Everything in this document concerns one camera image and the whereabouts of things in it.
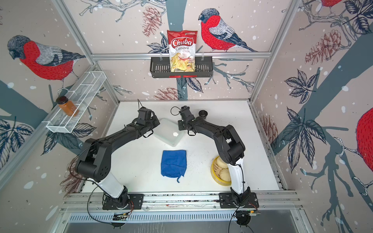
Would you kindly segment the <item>clear plastic lunch box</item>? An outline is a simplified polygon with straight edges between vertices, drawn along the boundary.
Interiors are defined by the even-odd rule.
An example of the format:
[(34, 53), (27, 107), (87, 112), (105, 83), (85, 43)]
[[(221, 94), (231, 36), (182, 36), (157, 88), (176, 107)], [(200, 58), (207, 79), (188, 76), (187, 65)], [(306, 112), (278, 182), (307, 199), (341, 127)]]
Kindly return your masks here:
[(176, 147), (184, 137), (185, 132), (180, 131), (178, 129), (178, 124), (167, 118), (162, 118), (159, 122), (160, 125), (153, 130), (154, 136), (169, 146)]

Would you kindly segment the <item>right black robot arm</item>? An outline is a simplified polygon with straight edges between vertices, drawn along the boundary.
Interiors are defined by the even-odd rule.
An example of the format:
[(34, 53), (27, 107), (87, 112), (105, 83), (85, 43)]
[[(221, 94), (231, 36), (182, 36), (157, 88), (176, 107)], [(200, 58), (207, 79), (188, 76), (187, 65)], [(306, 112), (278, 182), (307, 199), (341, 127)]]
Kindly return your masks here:
[(202, 134), (214, 140), (218, 155), (228, 165), (231, 176), (231, 194), (236, 207), (243, 207), (249, 202), (251, 191), (245, 182), (243, 158), (245, 145), (232, 125), (218, 126), (206, 121), (207, 112), (201, 110), (195, 117), (188, 106), (179, 110), (180, 131), (192, 132), (193, 136)]

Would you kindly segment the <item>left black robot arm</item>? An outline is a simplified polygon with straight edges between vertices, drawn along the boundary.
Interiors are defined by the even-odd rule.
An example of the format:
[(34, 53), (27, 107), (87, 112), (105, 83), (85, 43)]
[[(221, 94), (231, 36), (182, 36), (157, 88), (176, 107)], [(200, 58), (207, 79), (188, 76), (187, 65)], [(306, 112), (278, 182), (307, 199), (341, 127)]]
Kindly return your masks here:
[(75, 170), (78, 174), (94, 182), (113, 203), (115, 209), (124, 209), (130, 203), (128, 189), (111, 172), (113, 152), (125, 144), (146, 137), (148, 132), (160, 125), (154, 111), (146, 107), (138, 110), (138, 117), (122, 130), (100, 139), (88, 139), (78, 156)]

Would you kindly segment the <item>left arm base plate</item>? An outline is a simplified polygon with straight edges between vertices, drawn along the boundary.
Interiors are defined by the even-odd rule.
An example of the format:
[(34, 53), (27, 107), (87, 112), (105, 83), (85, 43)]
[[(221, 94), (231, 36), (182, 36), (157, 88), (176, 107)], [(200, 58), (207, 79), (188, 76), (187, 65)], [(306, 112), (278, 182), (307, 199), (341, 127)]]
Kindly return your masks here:
[(108, 194), (104, 194), (103, 210), (140, 210), (143, 199), (143, 194), (125, 194), (119, 198), (113, 198)]

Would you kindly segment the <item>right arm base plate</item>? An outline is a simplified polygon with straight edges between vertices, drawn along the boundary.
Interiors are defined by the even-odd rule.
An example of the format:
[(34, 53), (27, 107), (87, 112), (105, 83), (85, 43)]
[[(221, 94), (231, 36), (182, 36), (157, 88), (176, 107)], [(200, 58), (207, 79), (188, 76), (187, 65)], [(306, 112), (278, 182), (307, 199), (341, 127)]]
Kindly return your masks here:
[(221, 209), (229, 208), (259, 208), (258, 197), (256, 193), (242, 194), (233, 197), (232, 193), (220, 193), (218, 203)]

